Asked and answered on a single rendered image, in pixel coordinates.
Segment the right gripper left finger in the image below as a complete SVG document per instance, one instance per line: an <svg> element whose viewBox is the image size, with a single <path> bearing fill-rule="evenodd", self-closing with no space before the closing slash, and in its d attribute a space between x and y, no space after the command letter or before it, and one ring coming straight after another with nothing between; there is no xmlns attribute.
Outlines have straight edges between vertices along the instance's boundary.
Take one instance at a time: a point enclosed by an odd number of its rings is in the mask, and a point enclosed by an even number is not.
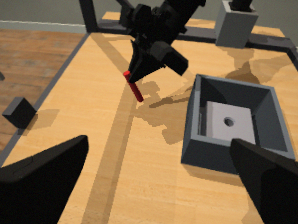
<svg viewBox="0 0 298 224"><path fill-rule="evenodd" d="M1 167L0 224L57 224L88 151L79 135Z"/></svg>

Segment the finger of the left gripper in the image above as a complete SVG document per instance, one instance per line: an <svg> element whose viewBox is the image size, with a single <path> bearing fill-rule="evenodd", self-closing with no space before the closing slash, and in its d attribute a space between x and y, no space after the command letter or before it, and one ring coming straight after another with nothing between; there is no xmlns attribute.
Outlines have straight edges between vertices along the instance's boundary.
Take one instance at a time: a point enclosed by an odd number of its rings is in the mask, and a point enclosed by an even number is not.
<svg viewBox="0 0 298 224"><path fill-rule="evenodd" d="M154 57L149 55L147 52L144 52L142 48L138 47L139 49L139 60L135 65L130 78L128 80L129 83L133 84L138 80L142 79L143 77L161 69L166 68L164 64L156 60ZM153 61L153 60L154 61Z"/></svg>
<svg viewBox="0 0 298 224"><path fill-rule="evenodd" d="M139 45L137 45L132 39L131 39L131 43L132 43L132 47L133 47L133 55L132 55L132 59L128 68L128 71L130 72L130 74L132 73L138 59L139 59L139 50L138 47L140 47ZM142 48L142 47L140 47ZM142 48L143 49L143 48ZM145 50L145 49L143 49ZM145 50L146 51L146 50Z"/></svg>

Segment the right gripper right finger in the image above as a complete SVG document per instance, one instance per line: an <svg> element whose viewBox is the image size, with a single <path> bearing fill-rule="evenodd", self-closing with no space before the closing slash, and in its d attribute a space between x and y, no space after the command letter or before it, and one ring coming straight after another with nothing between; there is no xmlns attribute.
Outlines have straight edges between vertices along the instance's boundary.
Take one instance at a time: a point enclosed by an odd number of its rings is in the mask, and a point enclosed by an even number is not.
<svg viewBox="0 0 298 224"><path fill-rule="evenodd" d="M264 224L298 224L298 162L242 140L230 156Z"/></svg>

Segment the white flat plate with hole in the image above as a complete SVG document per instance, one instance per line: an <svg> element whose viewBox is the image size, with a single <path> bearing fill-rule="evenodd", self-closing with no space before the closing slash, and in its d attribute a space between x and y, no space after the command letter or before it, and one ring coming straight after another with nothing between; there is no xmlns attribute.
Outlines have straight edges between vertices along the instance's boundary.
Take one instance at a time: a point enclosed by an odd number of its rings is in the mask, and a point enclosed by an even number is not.
<svg viewBox="0 0 298 224"><path fill-rule="evenodd" d="M250 109L207 101L200 135L227 141L241 138L255 144Z"/></svg>

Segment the red cylinder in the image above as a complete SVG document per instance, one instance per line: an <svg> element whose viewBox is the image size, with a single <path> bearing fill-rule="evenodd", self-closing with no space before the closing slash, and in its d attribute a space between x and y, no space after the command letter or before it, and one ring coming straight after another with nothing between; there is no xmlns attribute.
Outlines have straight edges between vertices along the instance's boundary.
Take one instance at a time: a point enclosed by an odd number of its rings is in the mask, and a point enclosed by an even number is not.
<svg viewBox="0 0 298 224"><path fill-rule="evenodd" d="M131 75L130 72L126 71L126 72L123 73L123 75L124 75L125 79L128 82L128 80L130 78L130 75ZM131 83L128 82L128 84L129 84L130 88L132 89L132 91L133 91L135 97L137 98L138 102L143 102L144 99L143 99L143 97L142 97L136 83L131 84Z"/></svg>

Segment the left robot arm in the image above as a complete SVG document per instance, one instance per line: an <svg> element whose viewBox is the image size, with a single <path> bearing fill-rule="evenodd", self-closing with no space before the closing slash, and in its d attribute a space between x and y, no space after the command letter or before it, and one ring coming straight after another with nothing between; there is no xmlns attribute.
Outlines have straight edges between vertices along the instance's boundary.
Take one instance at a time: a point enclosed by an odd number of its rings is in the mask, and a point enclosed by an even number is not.
<svg viewBox="0 0 298 224"><path fill-rule="evenodd" d="M252 0L232 0L232 2L228 2L228 4L233 11L252 12L250 8L251 2ZM205 6L206 0L164 0L163 3L176 9L188 22L199 5L201 7ZM151 10L150 6L140 3L137 5L136 10L134 9L135 8L122 5L119 24L129 29L142 29L140 31L148 32L147 35L155 39L164 18L164 10L160 9L158 14L156 14L156 8Z"/></svg>

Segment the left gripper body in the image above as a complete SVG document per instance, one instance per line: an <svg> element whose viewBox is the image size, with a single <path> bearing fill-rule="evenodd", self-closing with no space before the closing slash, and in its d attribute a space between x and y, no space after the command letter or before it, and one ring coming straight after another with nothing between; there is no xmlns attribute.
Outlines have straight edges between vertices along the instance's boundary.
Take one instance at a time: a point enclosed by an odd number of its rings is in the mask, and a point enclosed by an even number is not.
<svg viewBox="0 0 298 224"><path fill-rule="evenodd" d="M160 9L164 10L164 18L155 39L149 37L147 35L148 32L134 28L126 28L125 32L133 38L136 38L134 42L145 49L149 55L182 76L188 69L189 60L175 50L171 44L174 42L179 33L186 33L187 29L184 26L186 25L187 20L181 13L166 3L162 3L160 7L156 6L155 8L156 14L158 14Z"/></svg>

